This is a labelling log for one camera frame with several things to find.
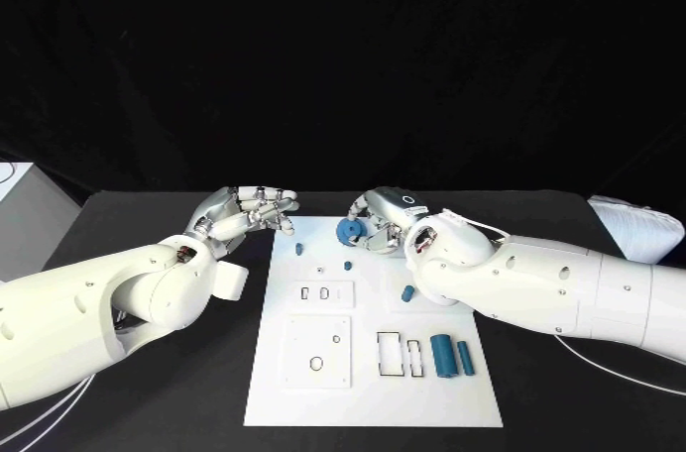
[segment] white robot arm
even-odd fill
[[[417,287],[433,301],[463,301],[485,315],[534,331],[616,341],[686,362],[685,271],[557,241],[511,236],[449,210],[406,215],[408,208],[426,205],[404,190],[378,188],[362,197],[371,217],[383,217],[372,238],[391,239],[390,246],[406,243]],[[365,201],[354,204],[346,222],[358,222]],[[390,212],[393,221],[381,215]],[[491,241],[473,224],[502,238]],[[349,242],[381,253],[394,250],[362,236]]]
[[[0,287],[0,410],[45,397],[185,328],[211,295],[238,300],[248,270],[221,262],[250,231],[293,234],[296,193],[223,188],[184,235]],[[112,307],[126,313],[113,323]]]

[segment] black backdrop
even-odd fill
[[[81,198],[555,188],[686,217],[686,0],[0,0],[0,12],[0,154]]]

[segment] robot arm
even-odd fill
[[[238,300],[248,270],[221,262],[263,228],[293,234],[296,193],[221,189],[184,235],[0,287],[0,410],[45,397],[185,328],[211,295]],[[113,324],[112,307],[126,312]]]
[[[368,209],[381,211],[372,203]],[[403,234],[408,268],[433,301],[463,301],[534,331],[617,341],[686,361],[685,271],[489,227],[504,236],[491,241],[472,224],[488,226],[449,210],[413,222]]]

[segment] blue object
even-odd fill
[[[414,294],[416,294],[416,288],[414,288],[411,285],[408,285],[408,286],[406,287],[404,296],[401,297],[401,299],[403,299],[404,301],[411,301]]]
[[[469,376],[475,376],[475,367],[472,366],[472,357],[469,356],[468,343],[457,342],[457,351],[460,352],[462,368]]]
[[[433,362],[440,378],[457,376],[457,363],[455,361],[453,342],[450,335],[432,336]]]
[[[341,220],[336,226],[336,237],[344,245],[355,247],[349,239],[352,237],[367,236],[368,228],[359,219],[351,221],[346,217]]]

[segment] black table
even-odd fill
[[[208,193],[103,192],[47,268],[179,233]],[[303,193],[302,215],[344,216],[359,192]],[[424,192],[512,234],[620,250],[587,202],[558,191]],[[96,376],[81,403],[32,451],[685,450],[686,398],[609,375],[551,336],[476,314],[505,428],[244,427],[273,232],[231,255],[251,270],[240,302],[212,299],[197,323]],[[594,359],[686,390],[686,370],[635,348],[571,340]],[[0,413],[5,437],[60,396]],[[28,434],[9,450],[29,442]]]

